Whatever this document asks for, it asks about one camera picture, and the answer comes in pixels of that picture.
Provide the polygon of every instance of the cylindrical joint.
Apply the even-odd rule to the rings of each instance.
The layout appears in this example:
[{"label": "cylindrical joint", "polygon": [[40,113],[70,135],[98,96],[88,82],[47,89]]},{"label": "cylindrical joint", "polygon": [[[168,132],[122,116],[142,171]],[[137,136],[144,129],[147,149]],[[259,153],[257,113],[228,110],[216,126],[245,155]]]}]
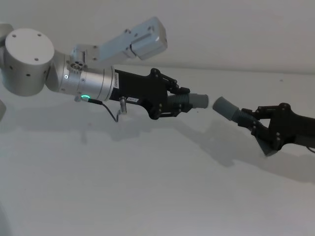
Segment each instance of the cylindrical joint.
[{"label": "cylindrical joint", "polygon": [[121,113],[123,115],[126,115],[127,114],[127,105],[126,105],[126,98],[125,97],[120,98],[120,107],[121,107]]},{"label": "cylindrical joint", "polygon": [[0,47],[0,69],[4,67],[4,47]]},{"label": "cylindrical joint", "polygon": [[0,22],[0,47],[4,46],[6,36],[13,30],[12,25]]},{"label": "cylindrical joint", "polygon": [[12,93],[31,96],[45,84],[54,56],[54,46],[47,36],[33,29],[17,29],[5,40],[2,68],[3,84]]},{"label": "cylindrical joint", "polygon": [[110,98],[114,87],[114,68],[75,70],[68,62],[70,56],[56,52],[46,81],[50,90],[74,96],[87,95],[100,101]]}]

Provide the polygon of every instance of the sticker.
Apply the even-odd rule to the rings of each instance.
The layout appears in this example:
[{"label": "sticker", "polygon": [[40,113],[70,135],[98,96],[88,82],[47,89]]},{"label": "sticker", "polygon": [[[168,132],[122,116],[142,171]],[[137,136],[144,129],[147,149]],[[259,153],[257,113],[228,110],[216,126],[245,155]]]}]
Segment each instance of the sticker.
[{"label": "sticker", "polygon": [[128,102],[138,102],[139,99],[138,98],[134,98],[134,97],[129,97],[129,98],[127,98],[127,101]]},{"label": "sticker", "polygon": [[115,72],[114,88],[119,89],[119,74]]}]

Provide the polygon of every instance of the green led light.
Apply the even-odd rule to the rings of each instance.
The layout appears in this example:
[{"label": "green led light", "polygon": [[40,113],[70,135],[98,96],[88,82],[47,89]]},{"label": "green led light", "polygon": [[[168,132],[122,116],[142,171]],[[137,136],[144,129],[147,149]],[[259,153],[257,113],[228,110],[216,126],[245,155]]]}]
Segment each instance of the green led light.
[{"label": "green led light", "polygon": [[88,95],[81,95],[81,98],[84,98],[84,97],[90,99],[90,96],[88,96]]}]

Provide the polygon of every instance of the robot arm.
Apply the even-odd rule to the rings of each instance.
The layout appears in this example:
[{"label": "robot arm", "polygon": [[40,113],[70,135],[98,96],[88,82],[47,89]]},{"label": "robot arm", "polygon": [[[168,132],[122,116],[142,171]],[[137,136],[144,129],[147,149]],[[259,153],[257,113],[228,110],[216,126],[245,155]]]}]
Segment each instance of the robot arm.
[{"label": "robot arm", "polygon": [[208,96],[191,94],[155,68],[140,76],[112,66],[166,50],[165,28],[155,17],[101,46],[77,45],[71,55],[56,51],[41,32],[13,30],[10,25],[0,24],[0,43],[3,84],[16,95],[35,95],[46,84],[51,91],[76,96],[77,101],[101,105],[109,99],[120,101],[121,113],[126,113],[126,103],[140,105],[152,119],[208,106]]},{"label": "robot arm", "polygon": [[[315,148],[315,119],[295,114],[287,103],[261,106],[253,112],[244,108],[240,110],[220,97],[213,109],[250,130],[266,156],[276,153],[286,144]],[[259,122],[261,119],[270,120],[268,128]]]}]

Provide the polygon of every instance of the gray rubber fingertip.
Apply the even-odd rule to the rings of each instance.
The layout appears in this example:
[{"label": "gray rubber fingertip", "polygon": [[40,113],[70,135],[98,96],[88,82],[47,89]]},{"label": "gray rubber fingertip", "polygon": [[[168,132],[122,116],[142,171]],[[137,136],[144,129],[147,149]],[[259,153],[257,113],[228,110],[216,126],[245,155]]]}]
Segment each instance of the gray rubber fingertip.
[{"label": "gray rubber fingertip", "polygon": [[232,120],[235,112],[239,110],[237,106],[227,101],[224,97],[219,97],[212,106],[213,110],[224,116],[228,120]]},{"label": "gray rubber fingertip", "polygon": [[190,93],[189,103],[192,104],[193,108],[207,108],[209,106],[209,97],[208,95]]}]

